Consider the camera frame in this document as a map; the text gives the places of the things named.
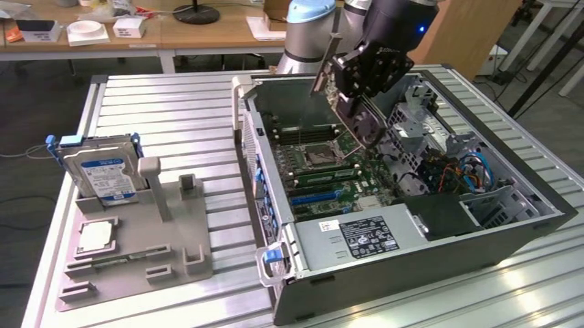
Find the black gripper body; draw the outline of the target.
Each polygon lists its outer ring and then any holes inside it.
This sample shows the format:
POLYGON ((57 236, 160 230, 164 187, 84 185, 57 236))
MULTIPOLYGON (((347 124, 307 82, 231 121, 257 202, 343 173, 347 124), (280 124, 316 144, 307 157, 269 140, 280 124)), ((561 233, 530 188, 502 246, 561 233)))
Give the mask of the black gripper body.
POLYGON ((438 1, 372 0, 358 42, 360 54, 407 54, 414 50, 438 14, 438 1))

